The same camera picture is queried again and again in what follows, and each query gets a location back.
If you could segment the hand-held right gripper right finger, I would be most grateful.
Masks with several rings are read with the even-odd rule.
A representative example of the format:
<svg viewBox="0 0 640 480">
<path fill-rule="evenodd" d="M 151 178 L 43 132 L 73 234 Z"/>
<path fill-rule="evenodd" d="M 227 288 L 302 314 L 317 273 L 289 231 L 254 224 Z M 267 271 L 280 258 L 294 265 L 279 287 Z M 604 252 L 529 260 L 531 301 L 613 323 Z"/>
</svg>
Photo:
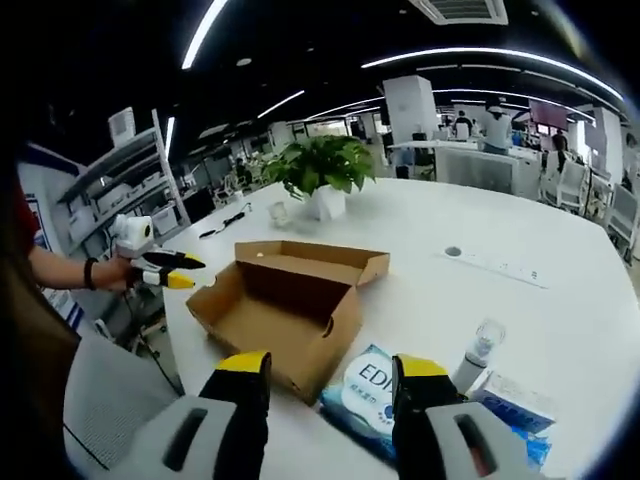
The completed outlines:
<svg viewBox="0 0 640 480">
<path fill-rule="evenodd" d="M 392 357 L 392 443 L 401 479 L 539 479 L 524 439 L 466 401 L 432 360 Z"/>
</svg>

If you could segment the person's left hand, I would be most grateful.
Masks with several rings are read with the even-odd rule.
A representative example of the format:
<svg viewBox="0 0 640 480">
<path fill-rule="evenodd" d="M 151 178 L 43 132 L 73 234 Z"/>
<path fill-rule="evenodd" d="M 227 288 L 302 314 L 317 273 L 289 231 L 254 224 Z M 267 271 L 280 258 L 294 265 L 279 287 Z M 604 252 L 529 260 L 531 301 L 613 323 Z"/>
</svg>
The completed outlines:
<svg viewBox="0 0 640 480">
<path fill-rule="evenodd" d="M 124 292 L 130 286 L 132 275 L 131 261 L 120 256 L 95 263 L 91 278 L 98 290 Z"/>
</svg>

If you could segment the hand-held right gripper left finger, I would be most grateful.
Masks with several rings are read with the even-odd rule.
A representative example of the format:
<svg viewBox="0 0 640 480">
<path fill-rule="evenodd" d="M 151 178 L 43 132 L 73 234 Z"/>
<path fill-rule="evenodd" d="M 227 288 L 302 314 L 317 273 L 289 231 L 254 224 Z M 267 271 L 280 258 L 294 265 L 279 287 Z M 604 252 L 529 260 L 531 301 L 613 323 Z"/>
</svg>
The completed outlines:
<svg viewBox="0 0 640 480">
<path fill-rule="evenodd" d="M 124 459 L 126 479 L 257 479 L 268 441 L 271 354 L 232 355 L 197 396 L 144 425 Z"/>
</svg>

